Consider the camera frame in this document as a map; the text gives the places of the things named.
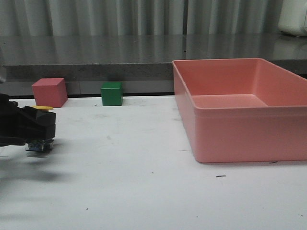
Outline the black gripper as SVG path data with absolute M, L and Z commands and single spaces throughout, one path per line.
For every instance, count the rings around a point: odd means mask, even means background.
M 0 94 L 0 146 L 21 146 L 32 140 L 47 140 L 55 137 L 56 114 L 25 106 L 19 108 L 20 124 L 17 124 L 18 103 L 9 96 Z

